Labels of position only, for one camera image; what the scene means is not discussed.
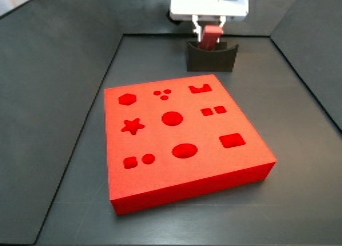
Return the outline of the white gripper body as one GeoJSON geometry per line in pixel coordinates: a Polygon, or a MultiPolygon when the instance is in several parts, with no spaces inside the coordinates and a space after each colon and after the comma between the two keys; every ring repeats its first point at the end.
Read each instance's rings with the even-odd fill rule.
{"type": "Polygon", "coordinates": [[[177,21],[242,21],[248,14],[248,0],[169,0],[169,16],[177,21]]]}

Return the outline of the metal gripper finger with black pad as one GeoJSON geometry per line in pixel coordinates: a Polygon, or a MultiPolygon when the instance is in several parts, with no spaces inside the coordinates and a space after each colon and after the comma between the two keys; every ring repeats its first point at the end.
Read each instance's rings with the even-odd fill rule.
{"type": "Polygon", "coordinates": [[[191,16],[191,21],[192,21],[192,25],[193,25],[193,33],[196,34],[196,40],[201,39],[201,27],[197,23],[197,15],[192,15],[191,16]]]}

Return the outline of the metal gripper finger with bolt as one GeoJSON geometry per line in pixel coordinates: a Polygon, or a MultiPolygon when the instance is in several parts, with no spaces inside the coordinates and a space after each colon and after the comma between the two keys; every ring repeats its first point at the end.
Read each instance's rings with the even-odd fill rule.
{"type": "Polygon", "coordinates": [[[220,17],[219,18],[219,28],[220,28],[220,31],[223,32],[224,31],[224,24],[225,24],[225,17],[220,17]]]}

